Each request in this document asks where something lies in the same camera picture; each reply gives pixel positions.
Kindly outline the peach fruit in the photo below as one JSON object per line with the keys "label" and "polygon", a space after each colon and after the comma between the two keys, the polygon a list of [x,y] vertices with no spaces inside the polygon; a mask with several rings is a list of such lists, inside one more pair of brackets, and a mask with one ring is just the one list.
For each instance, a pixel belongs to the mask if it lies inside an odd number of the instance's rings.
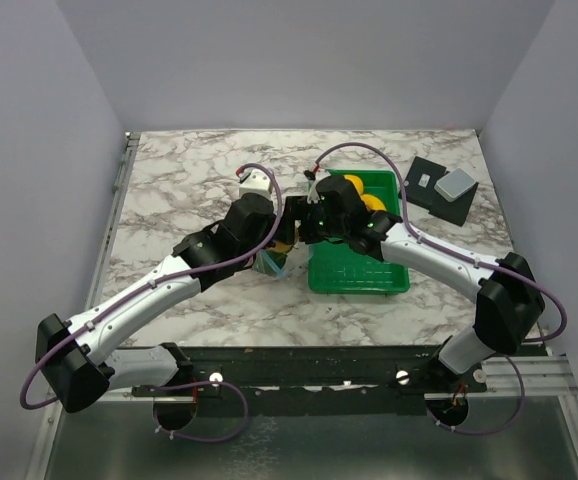
{"label": "peach fruit", "polygon": [[277,253],[282,253],[282,254],[288,254],[293,248],[295,247],[294,243],[283,243],[280,241],[277,241],[272,250],[277,252]]}

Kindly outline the clear zip top bag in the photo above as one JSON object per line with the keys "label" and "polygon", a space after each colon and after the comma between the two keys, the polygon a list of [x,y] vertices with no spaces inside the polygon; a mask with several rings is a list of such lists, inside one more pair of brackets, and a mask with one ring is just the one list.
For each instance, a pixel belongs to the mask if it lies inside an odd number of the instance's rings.
{"label": "clear zip top bag", "polygon": [[299,267],[300,259],[296,243],[276,242],[255,255],[251,269],[269,277],[284,278]]}

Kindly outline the green avocado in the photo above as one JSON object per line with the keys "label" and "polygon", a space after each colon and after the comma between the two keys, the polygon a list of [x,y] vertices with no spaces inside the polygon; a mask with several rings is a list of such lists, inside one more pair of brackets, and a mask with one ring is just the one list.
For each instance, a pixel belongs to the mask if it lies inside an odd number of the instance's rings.
{"label": "green avocado", "polygon": [[252,269],[268,276],[283,277],[287,256],[276,252],[259,252]]}

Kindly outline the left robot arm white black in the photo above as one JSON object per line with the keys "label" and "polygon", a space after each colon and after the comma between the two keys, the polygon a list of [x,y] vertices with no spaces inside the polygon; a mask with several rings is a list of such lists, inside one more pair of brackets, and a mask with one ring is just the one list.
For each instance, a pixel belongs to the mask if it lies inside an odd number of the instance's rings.
{"label": "left robot arm white black", "polygon": [[248,268],[273,239],[284,206],[246,193],[226,216],[187,235],[153,270],[110,300],[37,327],[34,370],[69,413],[94,404],[119,370],[109,357],[133,333],[173,306]]}

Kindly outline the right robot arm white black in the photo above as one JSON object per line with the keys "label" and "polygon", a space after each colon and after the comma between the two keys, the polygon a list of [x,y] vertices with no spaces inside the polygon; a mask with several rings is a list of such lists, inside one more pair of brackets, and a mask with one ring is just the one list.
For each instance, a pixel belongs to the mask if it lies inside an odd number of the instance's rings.
{"label": "right robot arm white black", "polygon": [[288,197],[282,219],[296,227],[300,242],[338,241],[359,255],[427,275],[474,304],[473,323],[450,337],[428,367],[438,390],[452,390],[465,372],[494,354],[514,354],[544,312],[545,301],[522,256],[479,257],[427,236],[403,215],[364,201],[343,175],[320,180],[304,196]]}

